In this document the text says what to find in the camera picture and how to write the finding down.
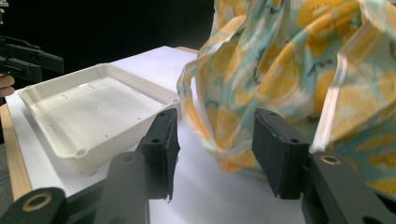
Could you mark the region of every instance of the crumpled fabric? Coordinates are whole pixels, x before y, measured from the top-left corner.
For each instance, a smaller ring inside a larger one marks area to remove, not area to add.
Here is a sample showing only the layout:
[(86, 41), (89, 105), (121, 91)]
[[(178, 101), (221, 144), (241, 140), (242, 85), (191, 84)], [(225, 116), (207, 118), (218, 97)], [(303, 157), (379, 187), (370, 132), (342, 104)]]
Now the crumpled fabric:
[(177, 82), (184, 119), (225, 172), (259, 172), (253, 112), (272, 110), (396, 196), (396, 8), (386, 0), (215, 0)]

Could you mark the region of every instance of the yellow lemon pattern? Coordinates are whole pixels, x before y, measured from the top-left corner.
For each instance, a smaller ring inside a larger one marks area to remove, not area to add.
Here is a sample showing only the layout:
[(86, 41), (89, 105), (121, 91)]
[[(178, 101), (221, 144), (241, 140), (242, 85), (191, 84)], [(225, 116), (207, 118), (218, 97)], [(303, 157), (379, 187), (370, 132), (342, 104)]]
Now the yellow lemon pattern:
[(177, 91), (183, 118), (219, 167), (261, 169), (244, 145), (259, 107), (311, 128), (310, 141), (394, 195), (396, 9), (377, 0), (215, 0), (214, 7), (212, 33)]
[(389, 178), (384, 180), (379, 180), (371, 182), (369, 184), (372, 188), (388, 193), (396, 197), (396, 178)]

